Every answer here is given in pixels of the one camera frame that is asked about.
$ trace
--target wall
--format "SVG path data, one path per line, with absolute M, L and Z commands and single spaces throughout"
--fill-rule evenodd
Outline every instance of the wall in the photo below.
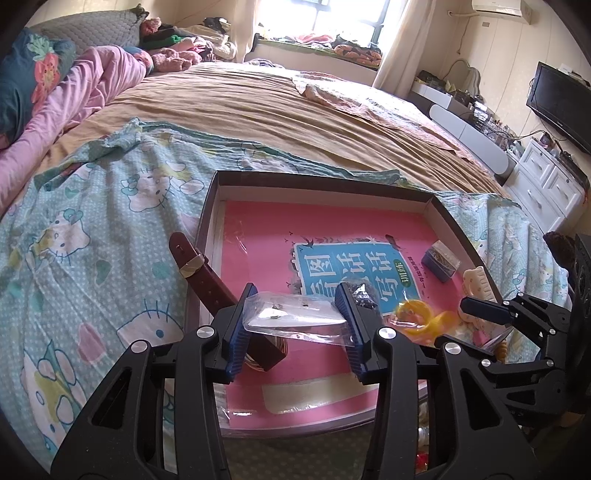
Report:
M 135 7 L 138 3 L 150 12 L 151 17 L 160 17 L 165 22 L 174 22 L 177 18 L 179 2 L 180 0 L 48 0 L 37 10 L 28 25 L 81 12 L 125 10 Z
M 447 12 L 460 12 L 463 0 L 438 0 L 433 13 L 425 51 L 418 65 L 418 71 L 426 70 L 438 75 L 443 68 L 447 50 L 456 31 L 459 19 L 450 17 Z
M 222 17 L 232 23 L 236 0 L 179 0 L 177 25 L 200 24 L 206 17 Z
M 531 25 L 491 17 L 478 16 L 469 20 L 461 18 L 455 25 L 451 38 L 439 35 L 441 43 L 447 41 L 440 68 L 435 70 L 435 54 L 423 56 L 429 60 L 429 66 L 434 68 L 432 73 L 439 76 L 445 75 L 452 63 L 460 57 L 476 67 L 482 75 L 480 93 L 486 104 L 519 136 L 528 135 L 538 129 L 548 130 L 526 106 L 530 81 L 535 76 L 539 61 L 555 68 L 564 63 L 591 81 L 591 67 L 554 11 L 543 0 L 526 1 L 534 11 Z M 461 0 L 460 3 L 458 11 L 472 11 L 470 0 Z M 483 22 L 489 23 L 489 26 L 483 26 Z M 464 30 L 466 35 L 461 55 L 458 55 Z M 550 133 L 563 138 L 552 130 Z M 529 138 L 522 140 L 524 145 L 528 142 Z M 561 145 L 573 155 L 575 162 L 591 179 L 591 157 L 567 141 L 561 142 Z M 590 209 L 583 214 L 574 231 L 591 233 Z

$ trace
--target pink book cover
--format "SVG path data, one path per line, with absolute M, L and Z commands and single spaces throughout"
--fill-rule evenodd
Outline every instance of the pink book cover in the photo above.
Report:
M 258 291 L 334 295 L 343 277 L 367 278 L 382 314 L 404 296 L 435 314 L 457 310 L 462 279 L 443 284 L 421 264 L 437 236 L 419 213 L 287 203 L 226 202 L 221 277 L 239 297 Z M 317 424 L 375 408 L 377 386 L 352 375 L 338 345 L 288 341 L 269 372 L 244 367 L 226 388 L 230 427 L 267 430 Z

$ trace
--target small blue box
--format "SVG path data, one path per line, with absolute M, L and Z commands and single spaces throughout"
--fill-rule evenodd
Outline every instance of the small blue box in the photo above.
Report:
M 421 263 L 442 282 L 447 282 L 460 266 L 460 261 L 441 240 L 435 242 L 423 255 Z

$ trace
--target pink stuffed toy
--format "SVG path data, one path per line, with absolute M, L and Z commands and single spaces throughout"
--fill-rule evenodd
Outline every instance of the pink stuffed toy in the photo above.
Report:
M 159 53 L 152 55 L 152 60 L 156 72 L 170 73 L 187 70 L 193 64 L 194 58 L 181 58 L 172 48 L 161 48 Z
M 190 50 L 180 51 L 180 52 L 178 52 L 178 56 L 181 59 L 191 60 L 192 65 L 196 65 L 197 63 L 201 62 L 201 55 L 199 53 L 197 53 L 196 51 L 190 51 Z
M 139 34 L 143 37 L 146 35 L 151 35 L 152 33 L 156 33 L 158 29 L 162 25 L 162 21 L 159 17 L 150 18 L 149 20 L 144 20 L 142 24 L 139 26 Z

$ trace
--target blue patterned blanket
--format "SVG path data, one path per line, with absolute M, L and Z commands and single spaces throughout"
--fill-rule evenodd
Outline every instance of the blue patterned blanket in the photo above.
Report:
M 0 408 L 49 467 L 72 422 L 134 340 L 182 337 L 186 283 L 168 253 L 195 233 L 216 170 L 266 170 L 408 186 L 397 171 L 351 173 L 261 144 L 133 119 L 33 178 L 0 222 Z M 523 212 L 497 195 L 440 193 L 505 297 L 564 305 L 559 268 Z M 516 341 L 514 359 L 535 348 Z M 171 446 L 167 386 L 165 445 Z

